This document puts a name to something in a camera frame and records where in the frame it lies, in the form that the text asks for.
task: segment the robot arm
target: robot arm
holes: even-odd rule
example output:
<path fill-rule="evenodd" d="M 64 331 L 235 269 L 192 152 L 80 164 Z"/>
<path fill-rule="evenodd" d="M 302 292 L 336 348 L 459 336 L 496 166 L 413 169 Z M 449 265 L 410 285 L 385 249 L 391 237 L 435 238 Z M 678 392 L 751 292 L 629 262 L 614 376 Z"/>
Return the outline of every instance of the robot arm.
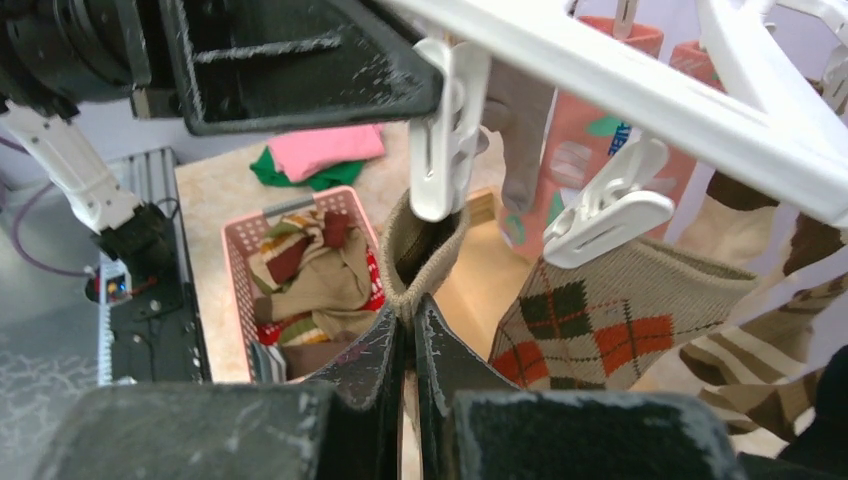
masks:
<path fill-rule="evenodd" d="M 0 123 L 14 135 L 62 190 L 77 219 L 100 248 L 138 275 L 155 275 L 173 263 L 162 238 L 165 217 L 121 187 L 106 163 L 69 120 L 45 118 L 7 105 Z"/>

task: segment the countertop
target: countertop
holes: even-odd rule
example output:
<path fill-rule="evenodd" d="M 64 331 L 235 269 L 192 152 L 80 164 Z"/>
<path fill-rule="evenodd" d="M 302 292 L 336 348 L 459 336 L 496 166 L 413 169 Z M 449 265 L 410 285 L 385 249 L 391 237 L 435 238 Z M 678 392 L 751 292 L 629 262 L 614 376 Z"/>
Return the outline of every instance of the countertop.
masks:
<path fill-rule="evenodd" d="M 386 155 L 370 160 L 353 185 L 372 225 L 381 225 L 409 187 L 409 150 L 405 123 L 383 131 Z M 503 147 L 490 136 L 488 150 L 474 160 L 470 191 L 501 185 Z M 235 217 L 312 192 L 259 183 L 248 168 L 264 144 L 235 150 L 177 168 L 177 185 L 212 378 L 247 382 L 244 346 L 224 266 L 221 227 Z"/>

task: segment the folded clothes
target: folded clothes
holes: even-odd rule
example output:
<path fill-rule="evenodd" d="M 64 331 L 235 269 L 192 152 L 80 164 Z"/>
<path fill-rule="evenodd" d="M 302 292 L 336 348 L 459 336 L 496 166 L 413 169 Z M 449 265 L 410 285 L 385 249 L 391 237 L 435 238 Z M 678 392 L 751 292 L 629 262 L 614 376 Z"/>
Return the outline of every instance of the folded clothes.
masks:
<path fill-rule="evenodd" d="M 385 154 L 382 129 L 382 125 L 355 125 L 302 130 L 272 138 L 268 148 L 277 172 L 303 182 L 334 165 Z"/>
<path fill-rule="evenodd" d="M 341 185 L 353 185 L 364 166 L 365 162 L 362 161 L 339 163 L 302 182 L 293 182 L 285 173 L 277 172 L 271 151 L 266 148 L 259 159 L 250 165 L 250 169 L 256 174 L 259 183 L 269 187 L 310 187 L 320 192 Z"/>

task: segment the red cloth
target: red cloth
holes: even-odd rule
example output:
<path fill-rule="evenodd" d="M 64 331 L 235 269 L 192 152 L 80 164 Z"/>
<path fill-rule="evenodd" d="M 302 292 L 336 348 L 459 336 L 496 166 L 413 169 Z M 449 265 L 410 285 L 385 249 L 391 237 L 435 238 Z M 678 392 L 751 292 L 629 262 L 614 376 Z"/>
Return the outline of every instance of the red cloth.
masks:
<path fill-rule="evenodd" d="M 380 270 L 377 268 L 377 257 L 371 251 L 371 247 L 365 252 L 368 256 L 368 271 L 371 273 L 371 298 L 360 308 L 360 310 L 368 310 L 376 312 L 383 307 L 386 302 L 386 296 L 383 295 L 383 284 L 380 282 Z"/>

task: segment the label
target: label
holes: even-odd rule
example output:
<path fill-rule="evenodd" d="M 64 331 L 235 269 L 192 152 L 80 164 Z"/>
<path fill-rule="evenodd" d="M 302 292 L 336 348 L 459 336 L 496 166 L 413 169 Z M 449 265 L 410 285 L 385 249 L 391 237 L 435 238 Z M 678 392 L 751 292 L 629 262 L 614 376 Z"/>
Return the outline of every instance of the label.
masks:
<path fill-rule="evenodd" d="M 612 136 L 612 142 L 610 142 L 610 148 L 607 150 L 607 155 L 610 157 L 615 155 L 621 147 L 627 143 L 627 139 L 630 138 L 630 132 L 633 131 L 633 127 L 630 124 L 621 122 L 618 127 L 615 129 L 615 134 Z"/>

